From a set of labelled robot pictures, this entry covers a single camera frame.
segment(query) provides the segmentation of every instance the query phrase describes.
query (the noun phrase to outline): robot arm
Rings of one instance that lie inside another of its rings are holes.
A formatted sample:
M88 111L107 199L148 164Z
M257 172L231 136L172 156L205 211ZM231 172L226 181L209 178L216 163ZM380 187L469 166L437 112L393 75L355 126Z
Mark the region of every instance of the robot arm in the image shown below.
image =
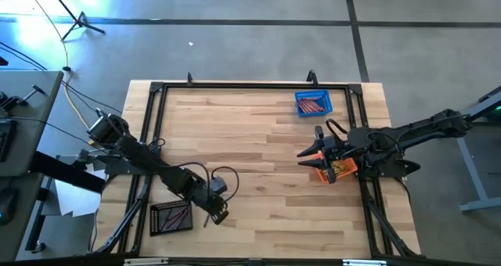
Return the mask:
M193 201L198 207L207 211L215 224L218 225L228 216L227 203L220 196L227 190L222 178L209 180L210 184L213 184L210 185L188 168L165 163L155 153L155 149L138 142L130 134L127 122L121 117L101 114L88 133L92 141L117 155L100 159L110 167L117 167L114 169L115 174L127 174L127 171L132 171L133 174L158 174L169 191L186 201Z
M298 164L323 169L330 183L336 181L331 162L352 157L364 167L363 176L403 177L420 168L419 164L403 160L406 149L434 138L459 138L471 129L469 117L458 111L444 110L424 120L399 128L354 128L348 140L339 142L336 135L323 137L322 128L315 127L315 141L297 157L321 151L321 160L306 160Z

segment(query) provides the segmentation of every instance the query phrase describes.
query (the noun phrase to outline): gray floor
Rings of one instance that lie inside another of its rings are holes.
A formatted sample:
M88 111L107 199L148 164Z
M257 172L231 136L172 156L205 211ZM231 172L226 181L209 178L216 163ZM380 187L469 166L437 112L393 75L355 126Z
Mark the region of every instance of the gray floor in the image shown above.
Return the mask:
M8 10L2 1L0 13L37 13L31 8L12 11L12 6ZM67 1L88 16L116 18L348 19L345 0ZM497 0L354 1L359 20L501 20ZM64 14L51 3L44 0L42 5L54 15ZM30 0L25 6L35 7ZM61 31L68 27L58 25ZM67 41L70 66L76 71L72 85L115 107L123 106L131 79L184 79L188 71L195 79L302 81L314 69L322 81L360 81L349 27L99 27L106 35L79 30ZM0 23L0 31L1 41L46 67L57 70L64 64L63 48L46 21L23 18L19 23ZM501 29L364 27L360 33L369 79L384 84L393 125L445 108L464 110L501 82ZM5 57L13 62L10 67L30 68ZM85 119L93 122L94 113L77 104ZM62 92L49 122L86 136ZM47 128L39 149L55 155L77 152L82 146ZM477 196L456 142L429 142L410 149L407 158L422 164L408 182L422 252L433 258L501 264L501 208L459 211L458 204ZM491 196L498 196L501 183L489 184ZM18 259L82 254L91 225L90 217L51 218L42 231L48 249L35 255L20 251Z

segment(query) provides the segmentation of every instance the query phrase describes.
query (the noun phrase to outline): wooden table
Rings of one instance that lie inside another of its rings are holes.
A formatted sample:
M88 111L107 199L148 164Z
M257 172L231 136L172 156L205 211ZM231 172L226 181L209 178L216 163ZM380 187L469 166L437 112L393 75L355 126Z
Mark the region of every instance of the wooden table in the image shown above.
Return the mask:
M125 102L123 118L136 137L140 135L150 82L131 81ZM389 126L382 84L362 87L370 127ZM311 168L297 165L296 154L312 144L315 125L322 125L327 132L325 119L330 117L349 128L343 92L330 92L331 114L310 118L297 116L294 90L170 88L167 97L160 134L166 140L162 158L170 164L200 161L209 169L234 167L240 174L240 189L229 202L229 216L219 226L211 223L203 228L207 214L194 207L192 231L152 238L147 215L141 256L370 256L358 181L346 177L326 185ZM359 121L358 110L355 112ZM205 177L198 167L190 169ZM229 186L229 195L236 186L235 176L229 172L221 176ZM106 188L95 248L122 219L130 181L130 176L120 176ZM381 186L388 220L408 246L419 252L405 190L394 179L382 178ZM176 199L155 177L150 204ZM379 225L376 229L382 249ZM129 246L134 234L135 222Z

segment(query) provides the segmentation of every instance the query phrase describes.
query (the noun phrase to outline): blue basket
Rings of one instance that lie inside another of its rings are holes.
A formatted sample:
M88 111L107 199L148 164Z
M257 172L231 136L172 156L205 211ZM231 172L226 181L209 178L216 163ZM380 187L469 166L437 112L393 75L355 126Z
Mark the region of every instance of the blue basket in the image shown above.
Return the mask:
M296 96L296 107L297 107L297 114L299 114L299 117L317 117L332 112L332 104L330 103L329 92L327 90L296 92L294 93L294 95ZM297 104L297 101L304 98L319 98L315 102L319 106L321 106L325 111L318 113L303 112L303 110Z

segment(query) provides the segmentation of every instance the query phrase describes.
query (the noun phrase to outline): black tray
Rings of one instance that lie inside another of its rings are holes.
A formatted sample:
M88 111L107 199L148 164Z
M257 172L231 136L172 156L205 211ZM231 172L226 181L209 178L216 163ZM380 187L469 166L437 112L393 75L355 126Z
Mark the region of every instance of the black tray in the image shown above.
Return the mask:
M193 229L191 204L184 200L150 206L150 236Z

